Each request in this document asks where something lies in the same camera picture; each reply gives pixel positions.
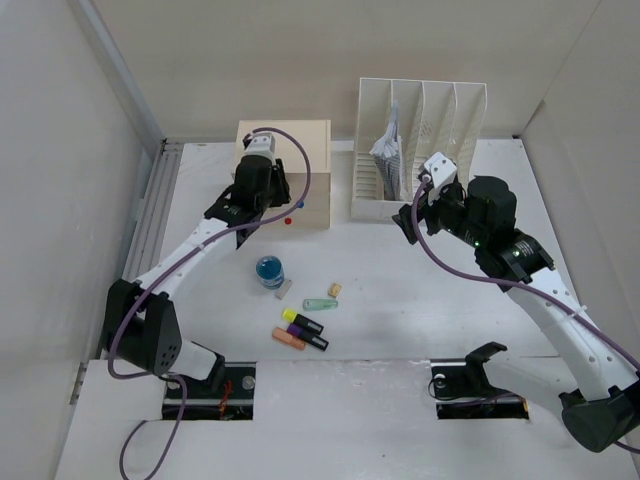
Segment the grey setup guide booklet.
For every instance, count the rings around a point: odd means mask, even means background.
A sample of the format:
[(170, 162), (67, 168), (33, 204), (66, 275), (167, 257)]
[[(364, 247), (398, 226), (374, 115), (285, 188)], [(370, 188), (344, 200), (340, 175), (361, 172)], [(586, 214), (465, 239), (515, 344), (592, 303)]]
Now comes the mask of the grey setup guide booklet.
[(399, 133), (399, 105), (391, 104), (388, 124), (384, 134), (375, 141), (369, 154), (380, 173), (384, 198), (389, 201), (401, 201), (405, 197), (404, 160), (402, 137)]

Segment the cream wooden drawer cabinet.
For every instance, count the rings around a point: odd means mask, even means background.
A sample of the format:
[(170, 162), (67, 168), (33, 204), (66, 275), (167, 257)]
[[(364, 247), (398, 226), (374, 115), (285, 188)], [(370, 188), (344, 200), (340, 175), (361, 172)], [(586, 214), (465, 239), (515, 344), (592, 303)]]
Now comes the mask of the cream wooden drawer cabinet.
[(271, 230), (327, 230), (331, 227), (331, 122), (329, 120), (242, 120), (238, 124), (236, 147), (231, 169), (239, 164), (244, 147), (242, 140), (258, 127), (274, 127), (293, 136), (305, 149), (311, 167), (306, 180), (306, 166), (299, 149), (280, 134), (275, 134), (275, 154), (284, 166), (293, 200), (304, 188), (309, 191), (302, 206), (291, 215), (267, 227)]

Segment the blue ink bottle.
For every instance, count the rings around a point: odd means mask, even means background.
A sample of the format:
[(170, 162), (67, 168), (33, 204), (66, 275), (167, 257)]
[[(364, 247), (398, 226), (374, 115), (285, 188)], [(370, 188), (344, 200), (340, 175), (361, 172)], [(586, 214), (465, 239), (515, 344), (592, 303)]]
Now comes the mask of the blue ink bottle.
[(261, 257), (255, 270), (261, 285), (267, 289), (277, 290), (285, 280), (282, 263), (276, 256)]

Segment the small tan eraser block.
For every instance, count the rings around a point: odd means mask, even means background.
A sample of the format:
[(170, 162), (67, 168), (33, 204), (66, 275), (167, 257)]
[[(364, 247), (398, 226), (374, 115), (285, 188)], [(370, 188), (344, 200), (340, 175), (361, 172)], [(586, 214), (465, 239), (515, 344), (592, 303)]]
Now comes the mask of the small tan eraser block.
[(342, 286), (340, 284), (333, 283), (328, 290), (328, 295), (333, 298), (336, 298), (340, 294), (341, 290), (342, 290)]

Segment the small grey metal block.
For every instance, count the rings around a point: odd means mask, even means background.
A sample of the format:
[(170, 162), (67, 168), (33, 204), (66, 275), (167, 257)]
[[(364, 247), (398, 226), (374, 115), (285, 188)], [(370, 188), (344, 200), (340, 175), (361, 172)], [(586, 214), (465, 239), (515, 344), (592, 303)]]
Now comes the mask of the small grey metal block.
[(275, 296), (280, 300), (284, 299), (287, 293), (289, 292), (292, 284), (293, 282), (290, 279), (285, 278), (282, 284), (276, 290)]

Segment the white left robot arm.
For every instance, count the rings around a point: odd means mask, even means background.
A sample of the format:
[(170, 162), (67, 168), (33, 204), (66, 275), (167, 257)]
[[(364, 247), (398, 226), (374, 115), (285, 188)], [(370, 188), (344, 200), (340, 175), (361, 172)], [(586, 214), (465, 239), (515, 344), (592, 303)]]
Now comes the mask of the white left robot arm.
[(127, 379), (115, 367), (122, 359), (137, 367), (136, 377), (189, 378), (201, 396), (217, 394), (224, 382), (224, 357), (182, 336), (177, 303), (269, 224), (268, 209), (282, 205), (296, 207), (282, 160), (271, 153), (244, 155), (232, 184), (181, 245), (135, 280), (119, 279), (109, 288), (101, 334), (109, 374)]

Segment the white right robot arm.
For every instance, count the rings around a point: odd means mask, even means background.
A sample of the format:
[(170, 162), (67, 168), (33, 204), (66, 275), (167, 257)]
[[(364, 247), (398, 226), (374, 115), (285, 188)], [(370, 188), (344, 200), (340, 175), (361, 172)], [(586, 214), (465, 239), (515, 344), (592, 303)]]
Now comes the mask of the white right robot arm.
[(585, 449), (601, 452), (639, 426), (639, 362), (605, 335), (565, 286), (540, 242), (518, 229), (517, 200), (506, 182), (481, 176), (463, 187), (456, 177), (420, 176), (413, 201), (394, 215), (410, 244), (427, 244), (427, 234), (447, 232), (472, 247), (480, 275), (445, 264), (431, 249), (436, 265), (454, 276), (493, 284), (534, 321), (571, 376), (552, 368), (519, 366), (508, 349), (489, 342), (466, 355), (461, 367), (437, 370), (438, 400), (466, 398), (470, 403), (518, 395), (544, 407)]

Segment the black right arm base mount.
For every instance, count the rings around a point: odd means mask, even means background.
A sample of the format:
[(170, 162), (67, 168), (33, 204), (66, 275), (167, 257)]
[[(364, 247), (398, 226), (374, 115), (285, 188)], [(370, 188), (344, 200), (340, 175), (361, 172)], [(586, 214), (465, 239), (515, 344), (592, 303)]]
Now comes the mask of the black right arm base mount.
[(430, 360), (429, 396), (435, 400), (438, 420), (528, 420), (524, 398), (489, 383), (485, 364), (505, 345), (489, 342), (464, 358)]

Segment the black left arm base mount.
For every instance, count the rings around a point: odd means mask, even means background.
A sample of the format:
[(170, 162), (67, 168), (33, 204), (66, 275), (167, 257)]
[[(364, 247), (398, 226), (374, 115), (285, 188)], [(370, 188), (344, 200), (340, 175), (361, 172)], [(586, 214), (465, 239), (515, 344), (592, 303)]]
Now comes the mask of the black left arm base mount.
[(253, 419), (257, 365), (232, 362), (214, 383), (214, 389), (185, 377), (187, 400), (184, 421), (248, 421)]

